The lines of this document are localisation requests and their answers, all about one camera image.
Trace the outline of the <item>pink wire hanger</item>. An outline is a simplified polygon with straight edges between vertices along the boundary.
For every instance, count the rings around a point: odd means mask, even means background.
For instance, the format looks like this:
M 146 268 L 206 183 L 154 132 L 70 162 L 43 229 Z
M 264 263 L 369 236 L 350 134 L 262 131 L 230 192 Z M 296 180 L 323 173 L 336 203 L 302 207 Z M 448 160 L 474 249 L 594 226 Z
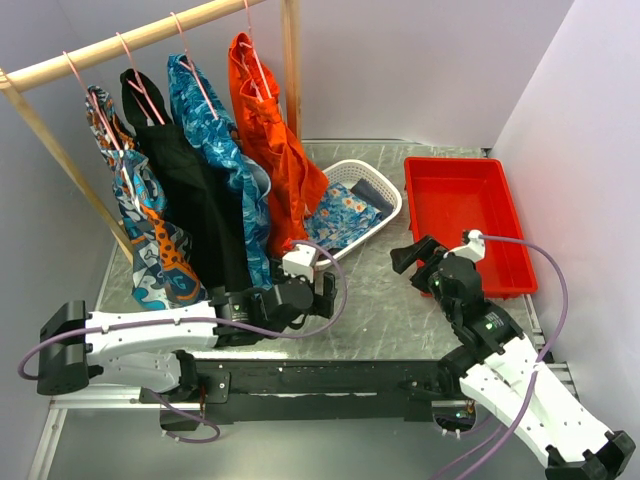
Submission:
M 244 0 L 244 9 L 246 12 L 247 25 L 248 25 L 248 33 L 247 33 L 248 40 L 241 43 L 241 45 L 249 50 L 250 57 L 252 58 L 254 72 L 251 73 L 251 75 L 253 77 L 252 82 L 253 82 L 254 89 L 256 91 L 256 96 L 260 101 L 263 101 L 265 98 L 273 99 L 274 95 L 272 94 L 272 91 L 270 89 L 270 83 L 267 79 L 267 75 L 265 74 L 263 65 L 255 49 L 255 45 L 253 41 L 253 29 L 252 29 L 251 15 L 250 15 L 250 7 L 249 7 L 248 0 Z

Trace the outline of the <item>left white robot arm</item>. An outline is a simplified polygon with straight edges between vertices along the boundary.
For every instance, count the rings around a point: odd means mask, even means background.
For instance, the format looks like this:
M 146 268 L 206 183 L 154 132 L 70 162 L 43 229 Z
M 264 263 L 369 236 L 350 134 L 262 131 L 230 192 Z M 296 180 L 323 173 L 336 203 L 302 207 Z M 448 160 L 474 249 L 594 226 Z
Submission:
M 187 307 L 134 313 L 61 306 L 40 330 L 36 391 L 57 396 L 92 383 L 141 387 L 179 402 L 198 392 L 196 352 L 297 338 L 310 316 L 335 321 L 336 277 L 282 271 L 268 290 L 226 293 Z

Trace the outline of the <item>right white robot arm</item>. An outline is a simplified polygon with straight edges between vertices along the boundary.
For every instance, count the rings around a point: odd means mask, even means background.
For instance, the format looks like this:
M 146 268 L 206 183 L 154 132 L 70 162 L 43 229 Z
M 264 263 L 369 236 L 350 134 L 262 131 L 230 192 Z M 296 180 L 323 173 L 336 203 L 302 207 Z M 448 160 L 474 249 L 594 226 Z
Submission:
M 493 457 L 511 436 L 536 456 L 548 479 L 616 479 L 636 445 L 593 416 L 545 363 L 515 320 L 486 298 L 476 264 L 488 236 L 465 232 L 448 249 L 431 236 L 391 251 L 393 270 L 413 263 L 412 286 L 438 303 L 461 345 L 439 362 L 438 387 L 449 398 L 465 395 L 489 411 L 501 426 L 479 444 L 483 455 L 468 466 L 466 479 Z

